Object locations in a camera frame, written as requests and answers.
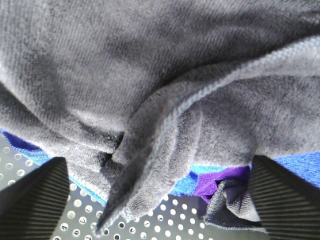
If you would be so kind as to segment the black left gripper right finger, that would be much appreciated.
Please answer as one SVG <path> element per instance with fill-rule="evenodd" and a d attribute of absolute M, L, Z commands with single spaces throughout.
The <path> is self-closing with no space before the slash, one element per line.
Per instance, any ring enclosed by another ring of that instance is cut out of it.
<path fill-rule="evenodd" d="M 248 191 L 272 240 L 320 238 L 320 190 L 271 158 L 256 155 Z"/>

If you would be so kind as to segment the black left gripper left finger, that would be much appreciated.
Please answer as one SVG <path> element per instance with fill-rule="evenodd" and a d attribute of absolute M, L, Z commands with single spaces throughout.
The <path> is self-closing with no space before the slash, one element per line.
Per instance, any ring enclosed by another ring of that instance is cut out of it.
<path fill-rule="evenodd" d="M 54 157 L 0 192 L 2 240 L 50 240 L 70 194 L 66 159 Z"/>

